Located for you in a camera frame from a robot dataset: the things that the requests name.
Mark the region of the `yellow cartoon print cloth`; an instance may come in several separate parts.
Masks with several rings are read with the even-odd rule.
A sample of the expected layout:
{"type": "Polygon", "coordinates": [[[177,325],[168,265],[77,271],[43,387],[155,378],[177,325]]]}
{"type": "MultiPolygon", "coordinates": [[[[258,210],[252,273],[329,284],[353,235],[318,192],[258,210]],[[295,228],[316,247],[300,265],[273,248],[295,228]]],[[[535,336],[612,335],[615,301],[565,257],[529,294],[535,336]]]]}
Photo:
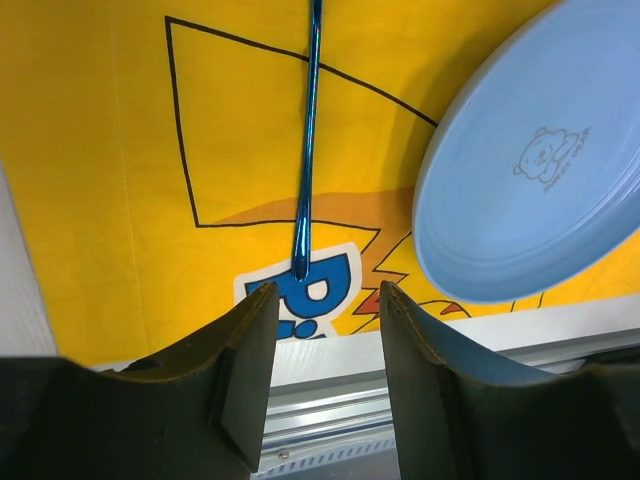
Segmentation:
{"type": "Polygon", "coordinates": [[[550,291],[478,305],[422,275],[413,189],[436,123],[542,1],[327,1],[312,264],[289,272],[306,1],[5,1],[1,161],[58,351],[157,351],[274,282],[278,336],[379,328],[397,283],[444,321],[637,298],[639,240],[550,291]]]}

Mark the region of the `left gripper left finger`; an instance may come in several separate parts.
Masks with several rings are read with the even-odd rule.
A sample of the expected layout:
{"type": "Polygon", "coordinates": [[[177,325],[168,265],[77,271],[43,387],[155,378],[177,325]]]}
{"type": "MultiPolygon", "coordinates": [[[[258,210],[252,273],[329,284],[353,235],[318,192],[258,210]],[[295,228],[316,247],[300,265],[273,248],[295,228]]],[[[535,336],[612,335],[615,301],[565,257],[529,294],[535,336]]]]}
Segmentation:
{"type": "Polygon", "coordinates": [[[122,371],[62,357],[1,362],[5,479],[246,479],[258,470],[279,291],[122,371]]]}

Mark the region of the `blue metallic fork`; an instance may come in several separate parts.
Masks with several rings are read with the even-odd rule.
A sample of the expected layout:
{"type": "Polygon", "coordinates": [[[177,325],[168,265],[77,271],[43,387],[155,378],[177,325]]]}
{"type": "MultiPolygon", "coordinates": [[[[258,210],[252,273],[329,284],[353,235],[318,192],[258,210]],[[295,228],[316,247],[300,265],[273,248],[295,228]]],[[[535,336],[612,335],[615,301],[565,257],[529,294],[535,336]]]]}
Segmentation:
{"type": "Polygon", "coordinates": [[[309,61],[304,119],[302,170],[297,200],[291,274],[298,282],[304,280],[311,263],[312,177],[316,117],[319,89],[319,64],[322,38],[323,1],[311,2],[309,61]]]}

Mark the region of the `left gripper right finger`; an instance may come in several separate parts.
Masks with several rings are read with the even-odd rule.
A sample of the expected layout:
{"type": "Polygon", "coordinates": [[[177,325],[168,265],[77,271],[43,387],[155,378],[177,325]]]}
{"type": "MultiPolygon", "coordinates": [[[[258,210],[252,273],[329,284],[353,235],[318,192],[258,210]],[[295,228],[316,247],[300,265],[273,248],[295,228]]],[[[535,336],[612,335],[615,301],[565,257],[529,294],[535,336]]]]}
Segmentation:
{"type": "Polygon", "coordinates": [[[504,357],[380,287],[381,337],[404,479],[635,479],[639,351],[567,374],[504,357]]]}

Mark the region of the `light blue plate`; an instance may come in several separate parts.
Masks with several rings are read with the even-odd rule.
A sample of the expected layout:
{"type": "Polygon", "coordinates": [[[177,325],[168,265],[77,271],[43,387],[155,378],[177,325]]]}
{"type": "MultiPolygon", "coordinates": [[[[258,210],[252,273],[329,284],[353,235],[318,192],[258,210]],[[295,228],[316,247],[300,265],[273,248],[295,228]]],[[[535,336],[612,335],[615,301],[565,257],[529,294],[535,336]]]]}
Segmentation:
{"type": "Polygon", "coordinates": [[[639,5],[560,1],[511,34],[426,150],[418,263],[470,303],[581,273],[639,227],[639,5]]]}

